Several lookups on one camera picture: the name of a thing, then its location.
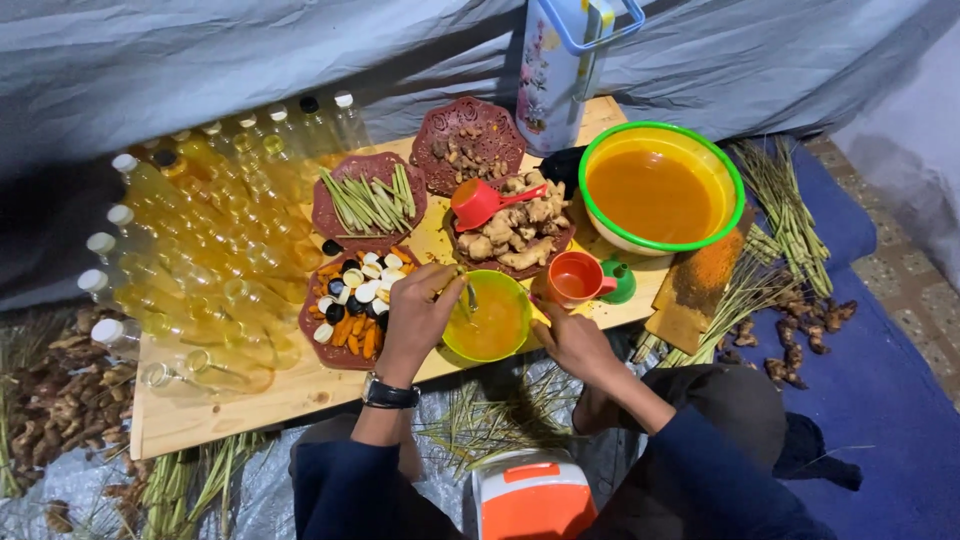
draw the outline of green bowl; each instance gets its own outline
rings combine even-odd
[[[474,284],[477,283],[493,283],[497,287],[502,287],[504,294],[508,294],[520,303],[522,312],[520,314],[520,324],[521,330],[517,342],[510,349],[509,353],[505,353],[502,356],[496,358],[477,358],[473,356],[474,353],[468,351],[464,348],[463,344],[457,342],[453,338],[452,332],[450,331],[451,323],[464,323],[466,315],[463,312],[463,309],[467,305],[467,290],[464,288],[464,292],[460,297],[460,304],[453,309],[453,313],[450,314],[450,319],[446,323],[446,328],[444,329],[444,343],[449,347],[454,353],[474,362],[496,362],[506,358],[507,356],[512,356],[520,348],[521,345],[527,340],[527,336],[530,334],[530,321],[533,319],[533,305],[530,304],[530,299],[527,298],[527,291],[518,283],[516,280],[510,276],[499,272],[497,270],[473,270],[467,272],[467,275],[470,278],[470,281]]]
[[[660,154],[689,170],[707,189],[712,206],[709,234],[702,240],[668,244],[624,231],[603,214],[590,197],[587,175],[608,156],[625,151]],[[649,256],[693,251],[723,238],[743,214],[743,181],[726,154],[702,135],[661,122],[627,122],[607,129],[587,147],[580,160],[580,192],[593,227],[619,249]]]

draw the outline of orange cup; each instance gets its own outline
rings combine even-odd
[[[616,278],[604,276],[597,259],[576,251],[557,255],[547,269],[546,281],[550,300],[564,309],[616,289]]]

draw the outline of dark pants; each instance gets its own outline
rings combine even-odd
[[[767,377],[745,367],[719,364],[655,369],[643,381],[676,408],[693,406],[764,470],[772,470],[783,447],[786,417],[780,396]],[[294,444],[343,440],[350,436],[356,416],[341,415],[309,428]],[[625,411],[620,424],[642,431]],[[409,538],[463,538],[450,519],[425,499],[409,481],[397,475],[393,487],[406,506],[401,515],[404,536]],[[644,453],[616,488],[593,524],[581,538],[642,538],[678,540],[700,536],[662,504],[659,493],[670,478]]]

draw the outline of wristwatch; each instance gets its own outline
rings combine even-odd
[[[416,386],[405,389],[384,384],[375,372],[370,371],[360,399],[363,405],[375,408],[413,408],[420,402],[420,389]]]

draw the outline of red plastic ladle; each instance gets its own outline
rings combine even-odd
[[[457,225],[454,227],[457,233],[476,229],[484,223],[490,221],[490,218],[500,209],[512,205],[536,199],[546,195],[548,184],[541,184],[537,187],[514,195],[512,197],[503,197],[500,192],[493,189],[479,178],[467,180],[450,197],[450,207],[457,216]]]

